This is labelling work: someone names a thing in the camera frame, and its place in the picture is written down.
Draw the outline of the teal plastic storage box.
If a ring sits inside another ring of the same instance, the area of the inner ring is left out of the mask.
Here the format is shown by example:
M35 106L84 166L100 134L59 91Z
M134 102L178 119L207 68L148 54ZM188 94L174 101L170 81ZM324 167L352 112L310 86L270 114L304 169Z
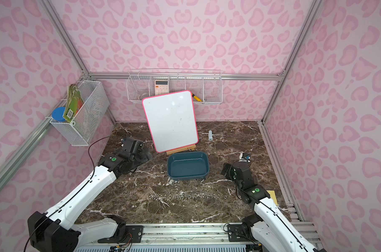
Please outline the teal plastic storage box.
M209 171L208 156L204 152L174 153L167 160L167 174L175 181L204 179Z

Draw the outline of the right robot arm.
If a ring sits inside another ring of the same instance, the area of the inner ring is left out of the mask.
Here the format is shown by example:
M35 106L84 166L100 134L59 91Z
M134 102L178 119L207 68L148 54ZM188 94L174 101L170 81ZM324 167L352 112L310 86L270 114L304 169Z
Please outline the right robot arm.
M248 161L225 163L221 172L232 181L241 200L254 214L243 220L245 233L270 252L324 252L317 249L288 221L270 194L254 182Z

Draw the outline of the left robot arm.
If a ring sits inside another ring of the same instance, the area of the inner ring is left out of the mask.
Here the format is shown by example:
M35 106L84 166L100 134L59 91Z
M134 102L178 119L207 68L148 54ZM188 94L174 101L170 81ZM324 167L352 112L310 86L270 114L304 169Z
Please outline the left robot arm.
M108 215L102 220L81 225L75 222L104 189L152 158L144 142L122 139L121 147L94 164L93 171L71 193L44 213L36 211L28 218L26 245L39 252L73 252L98 242L116 244L116 252L128 251L134 242L141 240L142 231L131 231L121 217Z

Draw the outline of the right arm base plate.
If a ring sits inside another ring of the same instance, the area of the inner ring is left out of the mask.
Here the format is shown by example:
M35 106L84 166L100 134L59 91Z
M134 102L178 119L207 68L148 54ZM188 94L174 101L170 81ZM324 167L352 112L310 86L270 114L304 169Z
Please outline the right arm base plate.
M252 237L250 227L246 223L229 224L223 226L223 230L228 235L230 242L256 242Z

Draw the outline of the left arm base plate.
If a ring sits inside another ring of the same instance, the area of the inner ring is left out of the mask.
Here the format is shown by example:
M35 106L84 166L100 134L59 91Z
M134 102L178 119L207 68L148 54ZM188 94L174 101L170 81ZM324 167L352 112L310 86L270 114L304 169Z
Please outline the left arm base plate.
M100 244L127 244L127 243L140 243L143 237L144 226L142 225L125 225L119 227L115 234L109 238L99 239Z

